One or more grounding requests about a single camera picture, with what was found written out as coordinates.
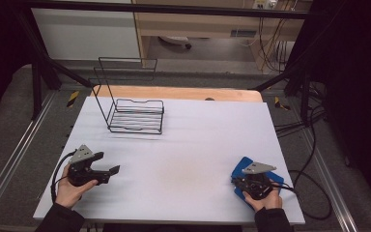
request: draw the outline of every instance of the yellow and black tape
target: yellow and black tape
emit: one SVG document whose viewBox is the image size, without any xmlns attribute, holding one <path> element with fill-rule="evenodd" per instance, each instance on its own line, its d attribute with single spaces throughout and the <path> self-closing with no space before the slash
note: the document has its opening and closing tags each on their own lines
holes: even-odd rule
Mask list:
<svg viewBox="0 0 371 232">
<path fill-rule="evenodd" d="M 79 91 L 74 91 L 71 94 L 71 97 L 68 100 L 68 104 L 66 105 L 67 108 L 71 108 L 74 104 L 74 101 L 76 101 L 77 96 L 79 95 Z"/>
<path fill-rule="evenodd" d="M 283 108 L 285 110 L 291 110 L 291 107 L 289 105 L 284 105 L 279 102 L 279 97 L 275 97 L 275 107 L 277 108 Z"/>
</svg>

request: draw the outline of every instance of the black sleeve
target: black sleeve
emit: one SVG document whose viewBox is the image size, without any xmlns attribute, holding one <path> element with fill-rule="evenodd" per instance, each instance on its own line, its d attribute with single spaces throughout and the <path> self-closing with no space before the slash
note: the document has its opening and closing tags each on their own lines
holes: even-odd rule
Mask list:
<svg viewBox="0 0 371 232">
<path fill-rule="evenodd" d="M 282 209 L 262 208 L 255 214 L 255 224 L 258 232 L 291 232 L 292 228 Z"/>
<path fill-rule="evenodd" d="M 84 223 L 84 217 L 59 204 L 53 204 L 36 232 L 78 232 Z"/>
</svg>

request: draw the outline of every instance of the white cabinet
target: white cabinet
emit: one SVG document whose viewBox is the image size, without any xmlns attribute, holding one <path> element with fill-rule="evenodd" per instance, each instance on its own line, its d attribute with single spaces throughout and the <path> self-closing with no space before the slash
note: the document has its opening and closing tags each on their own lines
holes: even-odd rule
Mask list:
<svg viewBox="0 0 371 232">
<path fill-rule="evenodd" d="M 96 2 L 131 3 L 130 0 Z M 140 57 L 133 13 L 50 9 L 32 11 L 52 59 Z"/>
</svg>

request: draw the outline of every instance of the blue cloth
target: blue cloth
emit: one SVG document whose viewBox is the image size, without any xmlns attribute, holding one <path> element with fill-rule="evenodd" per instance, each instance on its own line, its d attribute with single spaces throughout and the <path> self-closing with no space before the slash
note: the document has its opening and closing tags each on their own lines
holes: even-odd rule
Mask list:
<svg viewBox="0 0 371 232">
<path fill-rule="evenodd" d="M 241 161 L 234 168 L 234 171 L 231 173 L 231 178 L 238 178 L 238 177 L 244 178 L 245 174 L 243 174 L 243 169 L 248 167 L 252 162 L 253 162 L 252 159 L 250 159 L 248 157 L 243 157 L 243 159 L 241 159 Z M 267 177 L 269 177 L 270 179 L 272 179 L 273 181 L 275 181 L 277 183 L 284 183 L 284 178 L 282 178 L 281 176 L 276 175 L 275 173 L 273 173 L 271 171 L 266 172 L 265 174 L 267 175 Z M 245 201 L 245 197 L 243 196 L 243 192 L 239 188 L 235 187 L 234 193 L 240 199 Z"/>
</svg>

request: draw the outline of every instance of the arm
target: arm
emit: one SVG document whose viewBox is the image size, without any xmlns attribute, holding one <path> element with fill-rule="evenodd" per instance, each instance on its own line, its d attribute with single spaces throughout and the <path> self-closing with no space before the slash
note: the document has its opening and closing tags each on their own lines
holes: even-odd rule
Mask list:
<svg viewBox="0 0 371 232">
<path fill-rule="evenodd" d="M 68 176 L 69 165 L 63 170 L 62 177 Z M 94 187 L 98 181 L 93 180 L 81 187 L 73 186 L 68 178 L 59 182 L 56 202 L 47 212 L 36 232 L 77 232 L 84 223 L 84 217 L 71 208 L 76 204 L 84 192 Z"/>
<path fill-rule="evenodd" d="M 247 193 L 243 192 L 245 201 L 255 210 L 255 224 L 258 232 L 290 232 L 291 225 L 282 209 L 282 198 L 278 189 L 274 188 L 270 194 L 262 200 L 254 200 Z"/>
</svg>

